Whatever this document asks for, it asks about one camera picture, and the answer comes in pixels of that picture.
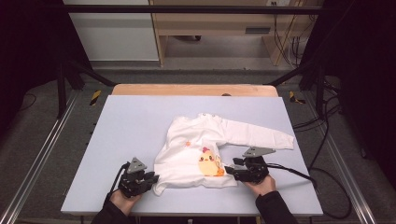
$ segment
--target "person's hand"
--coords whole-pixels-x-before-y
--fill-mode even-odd
[[[134,205],[142,198],[142,195],[136,195],[131,198],[125,197],[122,192],[117,189],[111,194],[110,201],[113,202],[125,216],[129,216]]]
[[[244,182],[244,184],[248,186],[251,191],[253,191],[256,198],[259,197],[259,195],[263,196],[271,191],[276,190],[275,180],[270,175],[266,176],[260,184],[254,184],[250,182]]]

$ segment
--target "black cable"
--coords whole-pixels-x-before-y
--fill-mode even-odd
[[[305,27],[305,29],[303,29],[303,31],[298,35],[298,37],[302,37],[303,34],[305,33],[305,31],[307,31],[308,28],[311,27],[311,25],[313,25],[313,24],[314,24],[313,21],[309,22],[309,24]]]
[[[296,54],[294,52],[294,42],[295,42],[295,37],[293,37],[293,40],[291,41],[291,52],[293,53],[294,57],[296,57]]]
[[[312,130],[312,129],[316,129],[317,127],[320,127],[320,125],[322,125],[323,123],[324,123],[324,121],[322,121],[320,124],[318,124],[318,125],[316,125],[316,126],[313,126],[313,127],[307,128],[307,129],[303,129],[303,130],[297,130],[297,131],[294,131],[294,132],[295,132],[295,133],[307,132],[307,131],[310,131],[310,130]]]
[[[335,91],[336,93],[341,91],[340,89],[334,87],[326,78],[324,78],[324,88],[330,91]]]
[[[335,89],[331,89],[331,88],[327,88],[326,86],[324,86],[324,90],[332,95],[336,95],[338,94],[338,92],[335,91]]]
[[[294,20],[295,20],[296,17],[297,17],[297,16],[294,15],[293,18],[291,19],[291,22],[290,22],[290,24],[289,24],[289,27],[286,29],[286,33],[291,29],[291,25],[293,24],[293,22],[294,22]],[[280,53],[282,54],[282,57],[283,57],[283,59],[285,60],[285,62],[288,63],[288,64],[292,64],[292,63],[289,61],[288,57],[286,57],[285,52],[283,51],[283,47],[284,47],[284,46],[283,46],[283,44],[282,44],[282,41],[280,40],[279,33],[277,32],[277,15],[276,15],[276,14],[274,15],[274,40],[275,40],[276,47],[279,49],[279,51],[280,51]]]
[[[312,182],[312,184],[313,184],[313,186],[314,186],[315,189],[318,187],[317,181],[316,181],[314,178],[312,178],[312,177],[309,176],[309,175],[305,175],[305,174],[303,174],[303,173],[301,173],[301,172],[299,172],[299,171],[296,171],[296,170],[294,170],[294,169],[287,168],[287,167],[284,167],[283,165],[279,165],[279,164],[276,164],[276,163],[267,163],[267,167],[269,167],[269,168],[274,168],[274,169],[280,169],[280,170],[289,171],[289,172],[291,172],[291,173],[293,173],[293,174],[295,174],[295,175],[298,175],[298,176],[300,176],[300,177],[302,177],[302,178],[305,178],[305,179],[307,179],[307,180],[310,180],[310,181]]]
[[[115,191],[114,188],[116,187],[117,181],[119,180],[119,177],[120,177],[120,174],[121,174],[122,170],[128,169],[129,164],[131,164],[131,163],[129,163],[129,162],[125,163],[119,169],[119,172],[117,173],[116,178],[114,179],[113,185],[111,186],[110,191],[106,195],[106,198],[105,198],[105,201],[103,203],[103,206],[105,206],[107,204],[107,202],[110,200],[111,195]]]
[[[316,70],[318,65],[320,64],[320,62],[323,60],[323,55],[326,55],[326,50],[327,50],[327,47],[329,46],[329,43],[328,43],[329,39],[334,36],[336,28],[343,21],[344,17],[347,15],[348,11],[352,8],[355,1],[356,0],[351,1],[350,5],[347,7],[347,9],[344,10],[344,13],[341,16],[341,18],[335,23],[335,25],[332,27],[330,32],[319,43],[318,47],[316,48],[316,50],[314,51],[312,56],[309,57],[309,59],[306,60],[306,62],[304,64],[302,64],[298,68],[291,70],[286,75],[284,75],[280,78],[277,78],[276,80],[271,81],[267,84],[263,84],[263,85],[278,86],[278,85],[284,83],[285,81],[291,79],[292,77],[295,77],[297,75],[300,75],[301,73],[306,72],[308,69],[312,69],[312,71]],[[300,86],[306,87],[307,86],[306,82],[307,81],[303,79],[302,82],[300,82]]]
[[[318,18],[316,15],[309,15],[309,20],[316,21]]]
[[[325,107],[325,109],[324,109],[324,121],[326,122],[326,132],[325,132],[325,134],[324,134],[324,136],[323,136],[323,139],[322,139],[322,141],[321,141],[321,143],[320,143],[320,145],[319,145],[317,154],[315,155],[314,159],[311,161],[311,164],[308,166],[308,172],[311,170],[312,166],[314,165],[315,161],[316,161],[317,158],[318,158],[318,155],[320,154],[320,151],[323,149],[323,145],[324,145],[324,143],[326,142],[327,134],[329,133],[329,118],[328,118],[327,105],[329,104],[329,102],[330,102],[332,99],[335,99],[335,98],[337,98],[337,97],[338,97],[338,95],[335,95],[335,96],[330,97],[329,100],[326,102],[326,104],[325,104],[325,106],[324,106],[324,107]]]
[[[300,47],[300,37],[297,37],[296,55],[295,55],[295,58],[296,58],[296,65],[297,65],[297,66],[299,66],[299,63],[298,63],[298,59],[299,59],[298,48],[299,48],[299,47]]]
[[[301,43],[301,41],[300,41],[300,36],[295,36],[295,37],[293,38],[293,48],[292,48],[292,52],[293,52],[293,55],[294,55],[296,58],[298,58],[298,59],[300,59],[301,57],[303,57],[303,54],[298,53],[299,48],[300,48],[300,43]]]
[[[32,93],[26,93],[25,96],[27,96],[27,95],[33,96],[33,98],[34,98],[33,102],[30,103],[29,105],[27,105],[26,107],[21,108],[20,111],[25,110],[25,109],[29,108],[30,106],[32,106],[35,103],[35,100],[37,99],[37,97]]]
[[[319,172],[322,172],[323,174],[327,175],[328,177],[330,177],[340,187],[340,189],[344,192],[344,194],[346,195],[347,201],[348,201],[348,209],[344,215],[339,217],[339,216],[333,215],[325,210],[323,210],[323,214],[325,214],[328,217],[335,218],[335,219],[345,219],[345,218],[349,217],[349,215],[352,213],[352,201],[350,201],[350,197],[347,194],[347,190],[340,183],[340,181],[338,181],[333,175],[331,175],[329,172],[327,172],[325,170],[322,170],[322,169],[319,169],[316,167],[311,167],[311,171],[319,171]]]
[[[333,115],[333,114],[338,110],[339,107],[340,107],[340,105],[335,105],[335,106],[333,106],[333,107],[329,110],[329,112],[328,112],[328,117],[330,117],[331,115]],[[309,121],[307,121],[307,122],[294,124],[294,125],[292,126],[292,128],[293,128],[293,130],[294,130],[294,129],[300,129],[300,128],[306,127],[306,126],[308,126],[308,125],[310,125],[310,124],[312,124],[312,123],[314,123],[315,121],[318,121],[318,120],[319,120],[319,117],[314,117],[313,119],[311,119],[311,120],[309,120]]]

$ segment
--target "aluminum rail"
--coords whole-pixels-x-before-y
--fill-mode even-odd
[[[342,12],[323,7],[246,7],[246,6],[144,6],[144,5],[44,5],[44,10],[69,13],[204,13],[204,14],[273,14],[322,15]]]
[[[43,169],[47,161],[48,156],[50,155],[54,145],[56,144],[56,141],[58,140],[58,137],[76,104],[78,96],[79,91],[72,91],[64,115],[60,119],[57,119],[55,124],[53,125],[52,130],[50,131],[43,147],[40,149],[40,152],[35,158],[35,161],[31,166],[28,174],[21,183],[20,188],[18,189],[11,203],[8,205],[6,211],[0,217],[1,224],[12,224],[17,220],[18,214],[22,210],[22,207],[27,197],[29,196],[33,186],[35,185],[35,182],[37,181],[41,170]]]
[[[309,104],[309,107],[314,114],[317,114],[316,109],[313,106],[314,102],[314,95],[312,92],[310,94],[304,91],[305,99]],[[320,125],[321,133],[324,135],[326,129],[326,124]],[[338,149],[337,145],[335,144],[334,140],[332,139],[332,135],[329,133],[326,139],[326,142],[329,146],[329,154],[332,158],[332,162],[337,170],[337,173],[340,175],[340,179],[348,193],[350,200],[355,208],[355,212],[359,217],[359,220],[363,224],[376,224],[375,217],[367,204],[366,200],[364,199],[363,194],[361,193],[361,189],[359,188],[358,183],[356,182],[353,174],[350,172],[349,168],[347,167],[347,163],[344,161],[340,150]]]

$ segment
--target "printed graphic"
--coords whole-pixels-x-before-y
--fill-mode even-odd
[[[202,174],[207,176],[223,176],[224,169],[221,166],[221,159],[219,156],[214,156],[213,152],[204,147],[202,150],[200,159],[198,160],[198,166]]]

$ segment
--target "gray floor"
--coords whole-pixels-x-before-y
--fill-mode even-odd
[[[113,81],[120,83],[247,83],[262,84],[282,76],[291,69],[281,64],[273,67],[260,38],[207,37],[200,42],[192,37],[176,36],[168,44],[164,67],[156,63],[93,63],[97,71]],[[78,93],[76,106],[66,122],[61,135],[43,167],[39,178],[27,198],[19,215],[19,222],[66,223],[78,222],[79,217],[60,212],[64,193],[73,181],[74,174],[84,155],[98,120],[106,96],[111,88],[90,77],[84,76],[86,87]],[[308,104],[293,103],[289,99],[294,91],[297,99],[306,99],[311,92],[301,92],[296,83],[298,77],[277,87],[284,98],[292,124],[312,119]],[[102,90],[96,105],[89,105],[95,90]],[[0,139],[0,211],[4,211],[12,201],[35,156],[43,146],[57,115],[56,83],[36,87],[29,91],[36,101],[22,110],[14,119],[8,132]],[[326,98],[332,94],[326,92]],[[26,95],[24,106],[33,102]],[[309,164],[318,149],[322,138],[320,128],[305,132],[295,130],[297,141]],[[377,223],[396,223],[396,193],[383,176],[375,161],[361,157],[360,146],[349,128],[345,116],[335,113],[330,118],[330,133],[348,168],[359,185]],[[330,145],[321,151],[316,166],[325,169],[337,179],[339,175],[329,156]],[[341,189],[322,173],[311,174],[319,185],[319,200],[322,208],[331,214],[341,216],[347,210],[347,200]],[[87,180],[94,185],[94,178]],[[308,223],[305,217],[299,218]],[[314,223],[361,223],[355,210],[344,220],[327,216],[314,217]]]

